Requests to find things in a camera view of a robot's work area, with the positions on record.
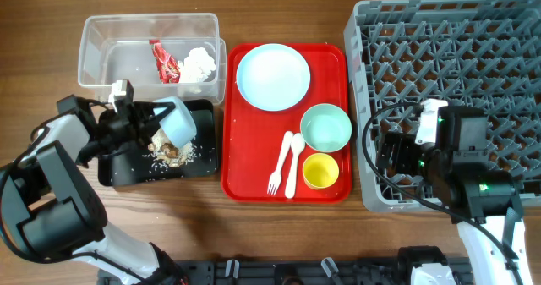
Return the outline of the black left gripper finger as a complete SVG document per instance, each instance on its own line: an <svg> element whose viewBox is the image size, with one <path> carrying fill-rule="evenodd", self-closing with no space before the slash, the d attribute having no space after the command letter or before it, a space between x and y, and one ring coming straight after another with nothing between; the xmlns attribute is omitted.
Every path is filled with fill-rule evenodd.
<svg viewBox="0 0 541 285"><path fill-rule="evenodd" d="M176 109L173 102L142 102L134 104L136 112L144 120L162 120Z"/></svg>
<svg viewBox="0 0 541 285"><path fill-rule="evenodd" d="M156 150L159 144L156 141L155 135L160 128L161 127L159 124L150 124L138 128L137 144L141 148L150 148L151 150Z"/></svg>

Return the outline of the food scraps and rice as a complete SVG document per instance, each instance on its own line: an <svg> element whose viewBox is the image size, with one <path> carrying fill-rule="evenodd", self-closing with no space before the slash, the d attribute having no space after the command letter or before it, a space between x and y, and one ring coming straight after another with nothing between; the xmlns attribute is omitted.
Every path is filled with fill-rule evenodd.
<svg viewBox="0 0 541 285"><path fill-rule="evenodd" d="M158 129L147 145L150 155L165 167L181 167L193 162L196 157L196 146L189 142L182 147L176 147L167 138L163 129Z"/></svg>

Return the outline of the light blue bowl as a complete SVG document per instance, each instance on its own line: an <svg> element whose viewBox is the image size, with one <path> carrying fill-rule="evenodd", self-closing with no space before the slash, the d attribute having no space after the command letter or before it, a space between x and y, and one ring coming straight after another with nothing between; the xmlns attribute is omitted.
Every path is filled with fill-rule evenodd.
<svg viewBox="0 0 541 285"><path fill-rule="evenodd" d="M175 147L182 148L196 136L197 128L192 115L178 97L169 96L154 100L154 103L173 103L175 106L160 121L161 129Z"/></svg>

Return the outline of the red snack wrapper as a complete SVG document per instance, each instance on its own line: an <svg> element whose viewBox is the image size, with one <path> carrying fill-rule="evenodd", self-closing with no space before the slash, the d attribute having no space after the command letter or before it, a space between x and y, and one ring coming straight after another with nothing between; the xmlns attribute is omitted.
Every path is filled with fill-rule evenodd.
<svg viewBox="0 0 541 285"><path fill-rule="evenodd" d="M159 40L149 40L149 44L162 84L177 84L181 77L177 60L163 48Z"/></svg>

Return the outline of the white tissue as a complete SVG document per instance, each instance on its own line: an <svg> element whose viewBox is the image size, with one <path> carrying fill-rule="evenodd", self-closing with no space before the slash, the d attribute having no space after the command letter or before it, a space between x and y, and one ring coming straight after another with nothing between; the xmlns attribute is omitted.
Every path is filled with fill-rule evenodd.
<svg viewBox="0 0 541 285"><path fill-rule="evenodd" d="M200 83L206 81L216 71L215 59L203 48L189 51L183 61L178 61L180 83Z"/></svg>

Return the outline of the mint green bowl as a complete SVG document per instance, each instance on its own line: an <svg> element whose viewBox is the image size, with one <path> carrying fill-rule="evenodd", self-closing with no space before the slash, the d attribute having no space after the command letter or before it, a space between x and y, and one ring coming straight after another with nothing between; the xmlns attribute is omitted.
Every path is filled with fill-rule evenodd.
<svg viewBox="0 0 541 285"><path fill-rule="evenodd" d="M318 152L332 153L349 143L352 123L340 107L320 103L304 113L300 121L300 133L310 148Z"/></svg>

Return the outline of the yellow plastic cup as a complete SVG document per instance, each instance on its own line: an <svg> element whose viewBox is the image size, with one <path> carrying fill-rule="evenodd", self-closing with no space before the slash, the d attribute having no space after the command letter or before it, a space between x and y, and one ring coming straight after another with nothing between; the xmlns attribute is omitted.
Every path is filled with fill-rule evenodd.
<svg viewBox="0 0 541 285"><path fill-rule="evenodd" d="M303 180L309 188L327 189L339 178L340 168L332 156L315 153L304 161L302 173Z"/></svg>

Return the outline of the white plastic spoon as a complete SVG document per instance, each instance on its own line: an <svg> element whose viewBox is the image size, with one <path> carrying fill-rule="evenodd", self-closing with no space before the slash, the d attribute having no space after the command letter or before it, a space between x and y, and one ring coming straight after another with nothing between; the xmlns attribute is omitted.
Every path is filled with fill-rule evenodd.
<svg viewBox="0 0 541 285"><path fill-rule="evenodd" d="M298 160L305 148L305 140L300 133L296 133L292 138L291 150L292 150L292 162L287 177L287 184L285 188L285 196L288 199L292 199L296 193L297 186L297 174L298 174Z"/></svg>

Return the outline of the light blue plate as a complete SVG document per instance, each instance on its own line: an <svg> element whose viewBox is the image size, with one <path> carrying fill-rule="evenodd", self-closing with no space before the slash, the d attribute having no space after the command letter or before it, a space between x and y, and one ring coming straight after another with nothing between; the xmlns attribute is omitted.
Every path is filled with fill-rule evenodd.
<svg viewBox="0 0 541 285"><path fill-rule="evenodd" d="M311 72L306 59L290 46L264 44L242 57L235 79L243 99L267 112L297 105L308 93Z"/></svg>

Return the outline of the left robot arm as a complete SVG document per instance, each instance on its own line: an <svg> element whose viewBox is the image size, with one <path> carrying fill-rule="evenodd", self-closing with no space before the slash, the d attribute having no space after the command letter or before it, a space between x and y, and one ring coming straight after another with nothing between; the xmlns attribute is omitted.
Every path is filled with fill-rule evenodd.
<svg viewBox="0 0 541 285"><path fill-rule="evenodd" d="M176 97L125 96L96 120L98 103L78 96L58 101L58 115L36 127L27 149L2 167L1 238L13 254L37 264L79 261L122 284L186 284L188 276L165 251L109 222L80 169L124 145L147 146L161 125L189 111Z"/></svg>

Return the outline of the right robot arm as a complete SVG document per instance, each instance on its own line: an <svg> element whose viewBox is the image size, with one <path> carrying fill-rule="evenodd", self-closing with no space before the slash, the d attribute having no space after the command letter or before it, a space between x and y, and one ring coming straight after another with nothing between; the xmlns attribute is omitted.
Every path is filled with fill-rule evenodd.
<svg viewBox="0 0 541 285"><path fill-rule="evenodd" d="M477 284L529 284L520 184L505 170L489 168L488 119L483 110L443 101L408 103L418 115L416 134L387 132L376 159L366 162L377 178L420 176L439 204L417 197L456 224Z"/></svg>

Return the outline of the clear plastic waste bin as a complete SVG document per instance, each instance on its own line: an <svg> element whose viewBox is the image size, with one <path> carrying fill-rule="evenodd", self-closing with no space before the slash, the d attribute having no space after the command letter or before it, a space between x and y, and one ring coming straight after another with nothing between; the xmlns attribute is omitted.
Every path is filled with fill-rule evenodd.
<svg viewBox="0 0 541 285"><path fill-rule="evenodd" d="M151 42L180 63L202 56L207 64L197 73L181 73L178 83L159 78ZM78 83L105 101L112 84L127 79L136 101L178 96L184 101L206 99L215 105L225 96L226 44L212 13L117 14L85 21L78 61Z"/></svg>

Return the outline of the grey dishwasher rack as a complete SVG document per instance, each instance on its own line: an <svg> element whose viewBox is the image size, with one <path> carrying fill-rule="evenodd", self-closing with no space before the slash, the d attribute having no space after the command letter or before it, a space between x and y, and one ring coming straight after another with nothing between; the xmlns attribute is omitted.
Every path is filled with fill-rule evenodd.
<svg viewBox="0 0 541 285"><path fill-rule="evenodd" d="M363 203L416 211L431 188L419 176L379 180L368 165L387 131L415 133L411 105L442 99L489 118L489 166L540 203L540 0L366 0L344 30Z"/></svg>

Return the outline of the black plastic tray bin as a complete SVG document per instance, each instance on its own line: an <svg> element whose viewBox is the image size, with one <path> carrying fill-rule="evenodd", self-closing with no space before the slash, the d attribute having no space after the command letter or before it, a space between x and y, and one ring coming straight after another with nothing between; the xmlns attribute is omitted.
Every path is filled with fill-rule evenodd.
<svg viewBox="0 0 541 285"><path fill-rule="evenodd" d="M170 167L147 149L135 143L122 145L115 157L98 160L98 181L104 186L119 187L172 178L197 178L218 169L215 118L210 101L199 99L185 103L197 135L183 149L184 162Z"/></svg>

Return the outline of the red serving tray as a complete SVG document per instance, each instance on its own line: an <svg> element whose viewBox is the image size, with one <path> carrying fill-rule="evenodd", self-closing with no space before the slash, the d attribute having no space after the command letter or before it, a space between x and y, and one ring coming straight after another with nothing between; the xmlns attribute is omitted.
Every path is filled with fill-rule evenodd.
<svg viewBox="0 0 541 285"><path fill-rule="evenodd" d="M346 145L331 156L340 168L337 181L326 189L311 189L298 171L296 194L285 195L287 175L292 157L282 168L281 185L275 195L267 193L271 174L287 131L300 131L304 113L314 105L329 103L343 111L349 108L347 95L347 65L344 53L331 44L292 44L308 63L311 81L307 95L286 111L267 112L251 106L238 90L236 73L242 58L257 43L234 47L227 58L227 83L223 124L221 186L224 193L239 202L252 203L311 203L331 204L346 199L352 190L350 146Z"/></svg>

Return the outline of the white plastic fork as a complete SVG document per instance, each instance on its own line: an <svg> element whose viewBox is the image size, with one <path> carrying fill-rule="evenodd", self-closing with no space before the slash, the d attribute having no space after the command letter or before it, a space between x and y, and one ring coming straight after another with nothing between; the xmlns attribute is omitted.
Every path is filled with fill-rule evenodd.
<svg viewBox="0 0 541 285"><path fill-rule="evenodd" d="M287 153L289 152L289 149L291 147L293 136L294 134L292 131L286 131L283 136L276 168L274 172L270 175L268 188L267 188L268 195L275 195L281 184L281 170L287 158Z"/></svg>

